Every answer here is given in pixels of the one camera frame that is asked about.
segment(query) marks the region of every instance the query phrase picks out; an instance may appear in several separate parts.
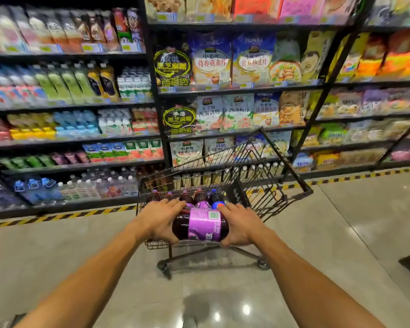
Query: shopping cart wheel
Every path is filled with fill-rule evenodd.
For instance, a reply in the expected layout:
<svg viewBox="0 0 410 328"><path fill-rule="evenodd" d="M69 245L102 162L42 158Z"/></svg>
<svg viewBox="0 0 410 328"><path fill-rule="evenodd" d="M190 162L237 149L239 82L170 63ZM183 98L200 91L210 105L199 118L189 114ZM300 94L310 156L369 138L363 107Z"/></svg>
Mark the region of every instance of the shopping cart wheel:
<svg viewBox="0 0 410 328"><path fill-rule="evenodd" d="M263 270L268 270L268 269L270 269L269 265L268 265L267 262L264 261L264 260L258 260L258 261L257 261L257 266L260 267L260 268L263 269Z"/></svg>
<svg viewBox="0 0 410 328"><path fill-rule="evenodd" d="M158 265L158 269L164 274L167 279L172 279L172 274L170 273L167 263L164 260L161 260Z"/></svg>

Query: soda bottle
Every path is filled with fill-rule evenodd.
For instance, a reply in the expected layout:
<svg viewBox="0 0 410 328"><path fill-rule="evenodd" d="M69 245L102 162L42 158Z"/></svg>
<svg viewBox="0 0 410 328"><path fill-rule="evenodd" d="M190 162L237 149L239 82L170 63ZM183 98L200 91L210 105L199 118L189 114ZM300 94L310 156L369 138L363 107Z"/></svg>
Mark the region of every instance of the soda bottle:
<svg viewBox="0 0 410 328"><path fill-rule="evenodd" d="M208 204L208 196L205 192L202 192L201 188L198 188L195 193L195 204L197 208L210 209L211 206Z"/></svg>
<svg viewBox="0 0 410 328"><path fill-rule="evenodd" d="M158 193L158 190L152 190L152 193L149 195L149 197L147 198L147 202L151 202L151 201L160 201L161 200L161 196Z"/></svg>
<svg viewBox="0 0 410 328"><path fill-rule="evenodd" d="M181 240L220 242L230 231L227 220L217 210L193 207L190 214L178 215L172 231Z"/></svg>
<svg viewBox="0 0 410 328"><path fill-rule="evenodd" d="M164 199L169 199L169 201L170 201L170 200L173 200L173 199L174 199L174 198L173 198L173 193L171 193L170 191L167 192L167 194L166 194L166 196L164 197Z"/></svg>
<svg viewBox="0 0 410 328"><path fill-rule="evenodd" d="M217 209L220 205L225 205L222 195L213 189L209 194L209 203L212 209Z"/></svg>
<svg viewBox="0 0 410 328"><path fill-rule="evenodd" d="M181 197L179 198L180 201L185 201L188 207L194 206L193 198L187 193L186 190L182 192Z"/></svg>

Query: light green bottle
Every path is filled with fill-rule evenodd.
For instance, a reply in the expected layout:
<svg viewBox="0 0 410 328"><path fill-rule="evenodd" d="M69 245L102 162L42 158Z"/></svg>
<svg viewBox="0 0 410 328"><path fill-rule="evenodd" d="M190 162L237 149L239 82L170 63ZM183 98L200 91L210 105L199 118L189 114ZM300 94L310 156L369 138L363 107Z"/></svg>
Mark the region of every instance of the light green bottle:
<svg viewBox="0 0 410 328"><path fill-rule="evenodd" d="M55 66L53 64L47 65L49 69L49 73L47 76L50 78L51 82L55 86L55 89L58 92L59 99L64 100L66 104L73 104L73 99L71 98L70 91L68 90L66 84L62 80L59 72L56 71Z"/></svg>
<svg viewBox="0 0 410 328"><path fill-rule="evenodd" d="M67 87L70 90L71 97L75 104L84 104L85 100L83 99L82 91L80 90L80 86L74 77L73 72L71 72L68 68L68 65L61 64L61 75L64 82L66 82Z"/></svg>
<svg viewBox="0 0 410 328"><path fill-rule="evenodd" d="M35 70L35 78L37 79L41 88L44 90L49 101L58 101L58 92L56 91L47 74L41 69L41 66L39 64L35 64L33 66L33 69Z"/></svg>
<svg viewBox="0 0 410 328"><path fill-rule="evenodd" d="M87 104L93 104L93 98L96 96L93 89L91 88L90 82L88 81L87 71L82 68L80 63L74 64L74 75L76 76L77 82L82 89L83 98Z"/></svg>

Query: right hand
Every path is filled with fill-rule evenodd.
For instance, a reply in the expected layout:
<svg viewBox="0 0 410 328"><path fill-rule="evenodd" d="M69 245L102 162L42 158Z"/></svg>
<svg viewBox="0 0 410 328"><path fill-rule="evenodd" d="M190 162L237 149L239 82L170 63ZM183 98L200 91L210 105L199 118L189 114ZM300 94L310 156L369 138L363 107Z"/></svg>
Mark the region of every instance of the right hand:
<svg viewBox="0 0 410 328"><path fill-rule="evenodd" d="M228 203L225 206L218 206L217 209L230 226L228 236L221 242L225 247L252 244L256 235L268 229L252 209L246 209L241 204Z"/></svg>

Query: person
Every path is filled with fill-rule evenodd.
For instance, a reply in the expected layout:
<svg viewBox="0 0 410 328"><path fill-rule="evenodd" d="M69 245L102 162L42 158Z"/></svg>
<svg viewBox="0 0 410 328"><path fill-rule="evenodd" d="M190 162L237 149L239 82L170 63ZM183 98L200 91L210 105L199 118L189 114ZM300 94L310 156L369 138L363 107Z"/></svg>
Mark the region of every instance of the person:
<svg viewBox="0 0 410 328"><path fill-rule="evenodd" d="M144 240L178 242L171 224L184 206L185 202L179 200L148 203L108 246L63 281L16 327L92 327L126 264ZM250 208L227 204L218 209L230 226L222 245L254 244L260 250L299 327L384 327L343 289L292 251Z"/></svg>

